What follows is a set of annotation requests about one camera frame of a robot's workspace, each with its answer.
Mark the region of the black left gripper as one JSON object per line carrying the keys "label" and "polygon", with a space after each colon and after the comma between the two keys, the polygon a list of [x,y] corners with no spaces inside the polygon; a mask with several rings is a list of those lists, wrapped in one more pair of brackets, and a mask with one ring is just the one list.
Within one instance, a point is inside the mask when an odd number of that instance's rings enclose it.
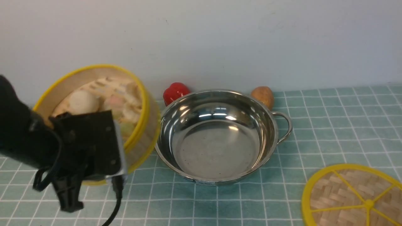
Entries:
{"label": "black left gripper", "polygon": [[115,210],[122,202],[127,164],[120,135],[112,111],[72,115],[68,112],[49,117],[62,141],[60,169],[52,186],[64,212],[76,212],[84,205],[79,192],[84,181],[109,180],[117,199]]}

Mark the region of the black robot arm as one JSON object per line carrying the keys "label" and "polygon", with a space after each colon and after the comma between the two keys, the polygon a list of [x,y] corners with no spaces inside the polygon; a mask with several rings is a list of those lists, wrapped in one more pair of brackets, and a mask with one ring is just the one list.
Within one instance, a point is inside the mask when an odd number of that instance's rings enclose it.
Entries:
{"label": "black robot arm", "polygon": [[53,186],[64,212],[76,212],[83,181],[111,180],[122,200],[128,172],[122,137],[111,111],[48,117],[19,100],[11,83],[0,79],[1,154],[37,169],[33,189]]}

